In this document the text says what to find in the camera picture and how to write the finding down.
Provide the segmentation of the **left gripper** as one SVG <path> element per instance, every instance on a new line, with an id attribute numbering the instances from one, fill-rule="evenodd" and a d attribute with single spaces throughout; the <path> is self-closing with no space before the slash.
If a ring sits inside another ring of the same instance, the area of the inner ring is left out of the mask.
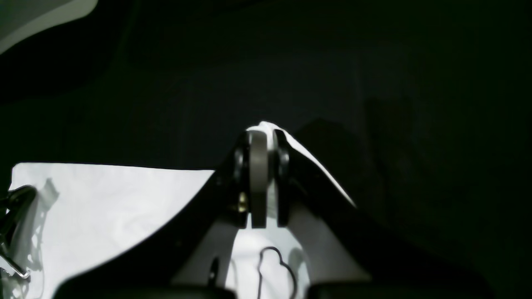
<path id="1" fill-rule="evenodd" d="M 35 187 L 25 185 L 8 191 L 0 200 L 1 269 L 10 276 L 16 276 L 21 279 L 30 277 L 30 272 L 24 270 L 11 259 L 9 255 L 10 246 L 16 227 L 27 213 L 36 195 L 37 190 Z"/>

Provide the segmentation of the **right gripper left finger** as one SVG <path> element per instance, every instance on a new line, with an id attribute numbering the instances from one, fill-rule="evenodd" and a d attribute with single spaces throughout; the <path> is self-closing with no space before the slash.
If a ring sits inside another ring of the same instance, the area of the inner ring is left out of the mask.
<path id="1" fill-rule="evenodd" d="M 235 299 L 224 287 L 237 232 L 266 226 L 268 138 L 246 131 L 164 226 L 110 261 L 63 282 L 56 299 Z"/>

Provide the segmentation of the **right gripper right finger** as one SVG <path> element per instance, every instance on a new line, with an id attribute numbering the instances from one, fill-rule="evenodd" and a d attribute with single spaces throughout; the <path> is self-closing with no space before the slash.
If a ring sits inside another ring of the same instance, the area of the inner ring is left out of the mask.
<path id="1" fill-rule="evenodd" d="M 480 275 L 372 220 L 317 164 L 275 130 L 278 225 L 307 256 L 308 299 L 492 299 Z"/>

